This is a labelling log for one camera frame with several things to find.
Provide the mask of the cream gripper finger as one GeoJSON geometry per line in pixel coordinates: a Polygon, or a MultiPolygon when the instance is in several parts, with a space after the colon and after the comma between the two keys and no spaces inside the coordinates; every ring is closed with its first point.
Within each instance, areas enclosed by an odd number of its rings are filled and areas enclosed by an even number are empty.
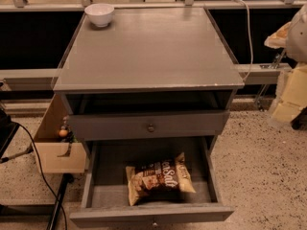
{"type": "Polygon", "coordinates": [[[272,116],[279,122],[290,123],[307,107],[307,64],[299,63],[285,77],[272,116]]]}
{"type": "Polygon", "coordinates": [[[291,23],[288,22],[280,27],[275,33],[268,36],[264,42],[264,45],[273,49],[285,48],[290,25],[291,23]]]}

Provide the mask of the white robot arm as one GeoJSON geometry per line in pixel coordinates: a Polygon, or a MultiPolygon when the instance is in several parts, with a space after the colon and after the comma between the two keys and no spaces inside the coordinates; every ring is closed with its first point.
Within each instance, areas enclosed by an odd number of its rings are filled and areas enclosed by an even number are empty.
{"type": "Polygon", "coordinates": [[[279,122],[293,121],[307,107],[307,5],[275,33],[268,36],[264,44],[270,48],[284,48],[286,56],[297,62],[287,75],[279,100],[272,116],[279,122]]]}

